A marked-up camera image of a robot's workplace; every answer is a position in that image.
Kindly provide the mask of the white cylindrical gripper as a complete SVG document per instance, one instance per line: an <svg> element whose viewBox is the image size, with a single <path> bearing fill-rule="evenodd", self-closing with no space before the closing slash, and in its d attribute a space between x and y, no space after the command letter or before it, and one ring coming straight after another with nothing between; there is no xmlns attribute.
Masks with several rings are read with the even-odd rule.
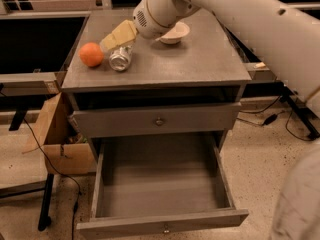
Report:
<svg viewBox="0 0 320 240"><path fill-rule="evenodd" d="M169 32L176 23L193 15L199 7L184 0L141 0L133 12L133 22L124 20L100 42L104 53L135 42L138 33L156 39Z"/></svg>

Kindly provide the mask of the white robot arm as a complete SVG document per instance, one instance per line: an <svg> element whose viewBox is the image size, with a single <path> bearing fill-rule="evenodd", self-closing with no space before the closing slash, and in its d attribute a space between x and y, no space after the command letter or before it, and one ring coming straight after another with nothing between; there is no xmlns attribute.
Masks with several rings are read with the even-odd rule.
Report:
<svg viewBox="0 0 320 240"><path fill-rule="evenodd" d="M278 0L142 0L133 20L105 37L107 52L138 35L157 38L199 9L212 13L320 116L320 22ZM320 240L320 147L315 143L288 173L269 240Z"/></svg>

